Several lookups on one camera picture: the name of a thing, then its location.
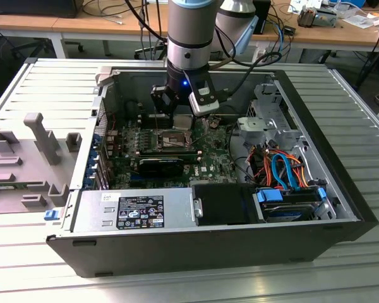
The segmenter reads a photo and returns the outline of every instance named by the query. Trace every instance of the blue cable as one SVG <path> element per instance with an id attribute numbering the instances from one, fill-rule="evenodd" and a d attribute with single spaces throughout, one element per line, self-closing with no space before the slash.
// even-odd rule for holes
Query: blue cable
<path id="1" fill-rule="evenodd" d="M 272 175 L 274 176 L 275 180 L 278 181 L 278 183 L 280 185 L 282 185 L 282 187 L 284 189 L 288 189 L 288 187 L 286 186 L 285 182 L 282 181 L 279 176 L 278 176 L 278 172 L 277 172 L 277 159 L 278 158 L 282 158 L 284 163 L 285 163 L 285 167 L 286 167 L 286 173 L 288 175 L 288 180 L 289 180 L 289 184 L 291 185 L 291 187 L 293 187 L 295 190 L 300 190 L 301 188 L 298 186 L 298 184 L 296 183 L 296 180 L 295 178 L 293 177 L 292 175 L 292 168 L 291 168 L 291 164 L 289 163 L 288 159 L 286 158 L 285 155 L 281 154 L 281 153 L 278 153 L 276 154 L 275 156 L 272 157 L 272 162 L 271 162 L 271 168 L 272 168 Z"/>
<path id="2" fill-rule="evenodd" d="M 280 30 L 280 27 L 278 25 L 278 23 L 276 22 L 273 22 L 273 21 L 268 21 L 269 23 L 275 25 L 275 27 L 277 28 L 278 30 L 278 35 L 279 35 L 279 52 L 282 52 L 282 46 L 284 45 L 284 34 L 282 33 L 282 31 Z"/>
<path id="3" fill-rule="evenodd" d="M 280 40 L 280 43 L 279 43 L 279 52 L 282 52 L 282 46 L 284 44 L 284 35 L 282 34 L 282 31 L 280 30 L 280 27 L 277 23 L 274 23 L 274 25 L 277 27 L 277 30 L 279 32 L 279 40 Z"/>

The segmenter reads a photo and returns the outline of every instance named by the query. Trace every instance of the aluminum extrusion table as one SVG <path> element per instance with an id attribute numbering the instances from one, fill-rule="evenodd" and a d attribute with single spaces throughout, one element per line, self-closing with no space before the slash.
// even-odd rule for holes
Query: aluminum extrusion table
<path id="1" fill-rule="evenodd" d="M 0 99 L 0 130 L 33 138 L 26 112 L 43 113 L 57 138 L 83 131 L 99 66 L 143 61 L 39 59 L 25 63 Z M 379 120 L 334 70 L 277 64 L 379 219 Z M 84 279 L 45 243 L 59 228 L 43 213 L 0 215 L 0 302 L 379 302 L 379 226 L 312 263 Z"/>

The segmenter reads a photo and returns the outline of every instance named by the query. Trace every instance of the circuit board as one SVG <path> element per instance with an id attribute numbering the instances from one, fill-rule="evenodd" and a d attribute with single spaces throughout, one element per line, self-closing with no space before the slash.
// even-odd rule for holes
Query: circuit board
<path id="1" fill-rule="evenodd" d="M 133 121 L 127 123 L 117 132 L 116 141 L 121 142 L 119 152 L 114 152 L 109 157 L 111 189 L 189 187 L 192 182 L 236 183 L 236 173 L 227 151 L 226 129 L 225 125 L 210 129 L 201 121 L 195 122 L 192 131 L 180 132 L 171 129 L 141 129 Z M 180 136 L 185 136 L 184 145 L 180 143 Z M 164 141 L 165 137 L 173 137 L 174 142 Z M 169 150 L 167 156 L 163 157 L 185 160 L 182 174 L 175 177 L 143 178 L 137 167 L 139 150 L 149 153 L 153 158 L 162 158 L 158 152 Z M 181 151 L 180 156 L 174 154 L 178 150 Z"/>

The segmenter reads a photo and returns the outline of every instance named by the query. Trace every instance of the power supply label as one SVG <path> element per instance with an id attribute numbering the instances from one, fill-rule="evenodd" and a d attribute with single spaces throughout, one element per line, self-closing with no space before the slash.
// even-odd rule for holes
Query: power supply label
<path id="1" fill-rule="evenodd" d="M 118 229 L 154 229 L 164 227 L 163 196 L 120 197 Z"/>

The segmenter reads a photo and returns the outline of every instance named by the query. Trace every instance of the black box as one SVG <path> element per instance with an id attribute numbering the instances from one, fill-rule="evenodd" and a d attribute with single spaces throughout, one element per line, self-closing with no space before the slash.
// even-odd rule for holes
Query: black box
<path id="1" fill-rule="evenodd" d="M 74 18 L 84 0 L 0 0 L 0 15 L 25 14 Z"/>
<path id="2" fill-rule="evenodd" d="M 258 17 L 257 25 L 254 29 L 255 35 L 261 35 L 265 28 L 265 23 L 270 10 L 271 0 L 253 0 L 255 15 Z"/>

